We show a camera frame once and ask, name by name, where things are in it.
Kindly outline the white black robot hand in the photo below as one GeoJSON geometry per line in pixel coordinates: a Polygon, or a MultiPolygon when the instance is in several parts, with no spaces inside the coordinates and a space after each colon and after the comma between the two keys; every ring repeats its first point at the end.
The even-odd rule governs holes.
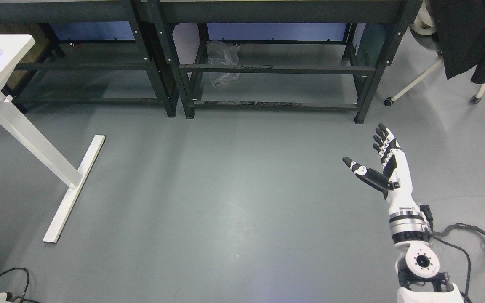
{"type": "Polygon", "coordinates": [[[375,132],[372,147],[381,159],[382,171],[366,167],[349,157],[343,157],[343,162],[359,180],[383,193],[389,203],[389,214],[420,211],[412,198],[413,185],[406,155],[396,136],[382,123],[375,132]]]}

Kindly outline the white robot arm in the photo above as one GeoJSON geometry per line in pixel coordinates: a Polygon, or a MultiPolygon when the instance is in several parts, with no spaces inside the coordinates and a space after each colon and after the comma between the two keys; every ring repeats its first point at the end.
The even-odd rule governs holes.
{"type": "Polygon", "coordinates": [[[429,205],[400,207],[389,212],[389,230],[395,249],[399,288],[398,303],[463,303],[464,298],[450,276],[440,271],[431,248],[433,215],[429,205]]]}

